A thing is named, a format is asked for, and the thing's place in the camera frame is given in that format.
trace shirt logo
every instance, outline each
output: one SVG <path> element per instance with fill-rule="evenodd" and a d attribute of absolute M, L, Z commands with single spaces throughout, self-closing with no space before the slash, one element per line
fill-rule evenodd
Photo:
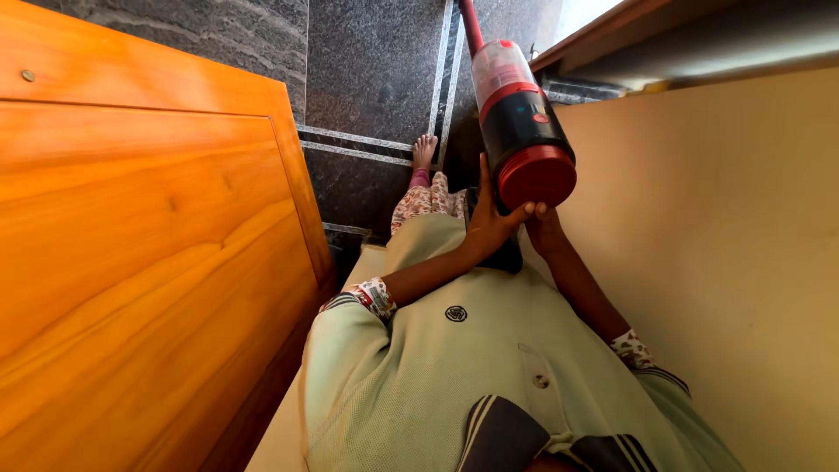
<path fill-rule="evenodd" d="M 466 319 L 466 310 L 457 305 L 448 307 L 448 309 L 446 309 L 446 317 L 455 323 L 460 323 Z"/>

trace shirt button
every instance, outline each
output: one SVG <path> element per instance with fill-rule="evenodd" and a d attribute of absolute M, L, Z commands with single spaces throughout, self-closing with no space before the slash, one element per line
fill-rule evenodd
<path fill-rule="evenodd" d="M 536 375 L 533 378 L 533 385 L 536 385 L 537 388 L 548 388 L 549 384 L 550 382 L 548 382 L 548 379 L 545 379 L 541 375 Z"/>

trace hand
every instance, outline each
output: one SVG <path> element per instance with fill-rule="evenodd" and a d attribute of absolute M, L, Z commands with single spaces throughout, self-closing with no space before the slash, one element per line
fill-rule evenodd
<path fill-rule="evenodd" d="M 570 245 L 562 231 L 556 208 L 548 207 L 543 202 L 536 205 L 536 214 L 524 226 L 533 249 L 548 262 L 563 254 Z"/>
<path fill-rule="evenodd" d="M 466 229 L 466 239 L 457 249 L 474 267 L 494 253 L 509 239 L 521 223 L 530 218 L 536 205 L 527 202 L 503 217 L 498 214 L 487 168 L 487 156 L 481 153 L 481 193 Z"/>

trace beige wall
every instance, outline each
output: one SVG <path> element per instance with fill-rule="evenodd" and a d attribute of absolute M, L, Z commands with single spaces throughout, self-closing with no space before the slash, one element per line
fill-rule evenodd
<path fill-rule="evenodd" d="M 750 470 L 839 464 L 839 69 L 559 108 L 604 290 Z"/>

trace handheld vacuum cleaner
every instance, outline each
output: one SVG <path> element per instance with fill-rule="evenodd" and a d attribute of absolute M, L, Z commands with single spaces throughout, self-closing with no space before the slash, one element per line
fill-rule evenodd
<path fill-rule="evenodd" d="M 460 0 L 460 9 L 498 198 L 510 210 L 526 202 L 555 207 L 576 185 L 574 151 L 521 49 L 505 39 L 484 44 L 472 0 Z"/>

